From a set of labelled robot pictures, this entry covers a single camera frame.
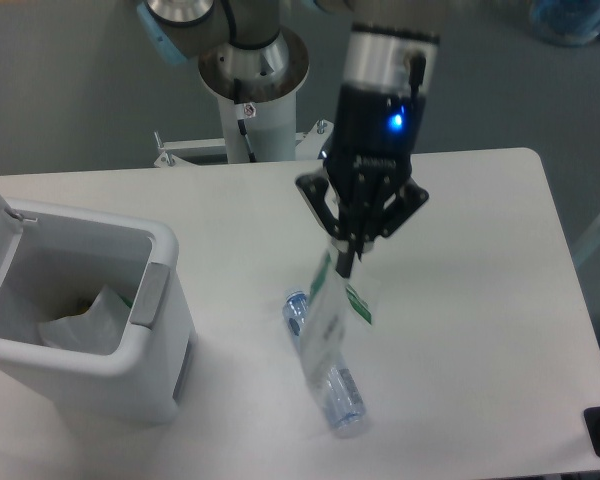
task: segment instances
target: white trash can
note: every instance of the white trash can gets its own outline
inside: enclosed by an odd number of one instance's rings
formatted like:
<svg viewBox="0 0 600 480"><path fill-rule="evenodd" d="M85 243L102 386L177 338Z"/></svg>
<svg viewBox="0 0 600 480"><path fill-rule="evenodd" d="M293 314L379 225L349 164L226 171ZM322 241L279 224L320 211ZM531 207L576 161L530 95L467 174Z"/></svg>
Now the white trash can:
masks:
<svg viewBox="0 0 600 480"><path fill-rule="evenodd" d="M0 196L0 370L57 404L167 422L195 341L166 225ZM44 346L40 322L104 286L133 299L109 355Z"/></svg>

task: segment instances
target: white plastic bag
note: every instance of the white plastic bag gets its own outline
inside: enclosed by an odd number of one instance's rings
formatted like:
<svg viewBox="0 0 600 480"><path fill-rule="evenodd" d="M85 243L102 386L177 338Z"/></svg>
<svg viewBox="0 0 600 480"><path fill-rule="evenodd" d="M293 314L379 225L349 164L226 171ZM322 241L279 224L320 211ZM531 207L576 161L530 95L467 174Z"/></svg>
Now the white plastic bag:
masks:
<svg viewBox="0 0 600 480"><path fill-rule="evenodd" d="M40 323L38 332L48 347L110 355L120 344L130 311L105 285L87 312Z"/></svg>

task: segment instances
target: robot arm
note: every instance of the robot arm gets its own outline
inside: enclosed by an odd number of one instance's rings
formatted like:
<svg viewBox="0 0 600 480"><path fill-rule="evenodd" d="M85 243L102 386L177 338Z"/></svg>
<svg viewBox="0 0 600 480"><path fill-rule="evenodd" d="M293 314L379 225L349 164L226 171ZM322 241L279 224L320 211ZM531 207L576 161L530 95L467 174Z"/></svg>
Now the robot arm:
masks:
<svg viewBox="0 0 600 480"><path fill-rule="evenodd" d="M313 1L328 11L352 9L354 22L331 147L323 168L299 177L296 185L333 238L340 252L337 270L348 278L356 255L369 251L378 236L390 237L428 199L411 178L411 152L446 2ZM290 62L293 42L280 40L279 0L145 0L145 5L145 25L160 24L154 42L164 34L181 58L227 45L225 53L202 55L199 63L207 85L217 84L236 103L279 98L306 74L306 61L299 61L306 57L304 47ZM217 66L217 79L206 65ZM325 202L329 185L338 197L337 218Z"/></svg>
<svg viewBox="0 0 600 480"><path fill-rule="evenodd" d="M413 151L431 81L444 5L437 0L354 3L333 142L323 168L296 185L340 255L348 278L356 255L391 236L428 199L411 178ZM329 184L337 218L325 202Z"/></svg>

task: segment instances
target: table surface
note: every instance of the table surface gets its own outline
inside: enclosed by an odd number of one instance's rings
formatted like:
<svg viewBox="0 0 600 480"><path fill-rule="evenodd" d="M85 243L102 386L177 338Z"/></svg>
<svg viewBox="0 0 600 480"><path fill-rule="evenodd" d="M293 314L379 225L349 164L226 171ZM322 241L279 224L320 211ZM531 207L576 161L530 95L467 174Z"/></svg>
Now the table surface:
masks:
<svg viewBox="0 0 600 480"><path fill-rule="evenodd" d="M364 258L373 329L344 354L370 427L328 430L282 324L326 236L317 162L0 177L5 196L170 225L199 333L174 423L57 409L0 372L0 479L479 479L600 469L582 411L600 353L539 158L416 156L431 199Z"/></svg>

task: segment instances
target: clear plastic bottle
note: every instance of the clear plastic bottle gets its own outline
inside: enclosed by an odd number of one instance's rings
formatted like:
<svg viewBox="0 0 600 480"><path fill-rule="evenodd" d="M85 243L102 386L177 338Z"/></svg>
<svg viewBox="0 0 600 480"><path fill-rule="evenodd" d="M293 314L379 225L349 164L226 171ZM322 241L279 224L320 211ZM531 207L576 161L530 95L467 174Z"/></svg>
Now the clear plastic bottle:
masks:
<svg viewBox="0 0 600 480"><path fill-rule="evenodd" d="M300 347L300 332L307 315L307 297L301 290L292 290L282 309L285 324L296 350ZM339 436L352 436L360 431L366 408L342 355L327 375L327 398L322 405L324 416Z"/></svg>
<svg viewBox="0 0 600 480"><path fill-rule="evenodd" d="M600 0L534 0L530 19L548 42L584 45L600 35Z"/></svg>

